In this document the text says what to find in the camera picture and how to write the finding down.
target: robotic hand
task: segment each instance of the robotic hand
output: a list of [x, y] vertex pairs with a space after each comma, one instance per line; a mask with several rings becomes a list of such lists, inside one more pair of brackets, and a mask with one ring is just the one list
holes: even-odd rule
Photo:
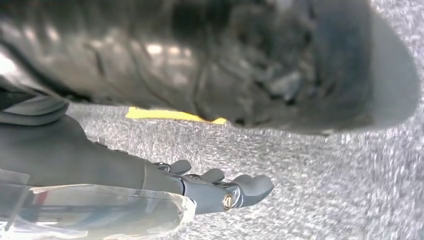
[[211, 169], [202, 175], [182, 175], [191, 169], [190, 163], [180, 160], [173, 164], [155, 163], [159, 169], [173, 173], [180, 179], [183, 195], [196, 203], [196, 214], [218, 213], [234, 208], [253, 206], [273, 190], [271, 180], [264, 176], [240, 175], [231, 182], [223, 182], [224, 173]]

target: clear plastic bag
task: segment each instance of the clear plastic bag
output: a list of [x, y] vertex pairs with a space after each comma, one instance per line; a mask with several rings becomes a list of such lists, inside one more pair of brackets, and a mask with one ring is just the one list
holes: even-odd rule
[[5, 173], [0, 171], [2, 240], [150, 240], [190, 222], [196, 211], [190, 199], [169, 192], [88, 184], [30, 187], [28, 176]]

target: yellow strip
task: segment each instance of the yellow strip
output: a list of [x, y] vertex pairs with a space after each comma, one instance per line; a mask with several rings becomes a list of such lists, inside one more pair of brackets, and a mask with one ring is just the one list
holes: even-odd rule
[[175, 119], [220, 125], [223, 125], [227, 122], [227, 120], [224, 118], [218, 118], [215, 121], [209, 122], [201, 119], [196, 115], [185, 112], [170, 110], [145, 110], [137, 107], [130, 107], [126, 117], [129, 119]]

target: gray fabric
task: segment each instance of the gray fabric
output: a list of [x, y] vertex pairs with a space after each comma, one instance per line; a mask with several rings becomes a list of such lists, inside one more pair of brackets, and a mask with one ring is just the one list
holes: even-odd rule
[[[376, 0], [424, 76], [424, 2]], [[125, 119], [125, 107], [71, 106], [92, 138], [151, 161], [187, 159], [194, 173], [267, 174], [261, 204], [197, 216], [168, 239], [424, 239], [424, 105], [405, 124], [329, 138], [172, 120]]]

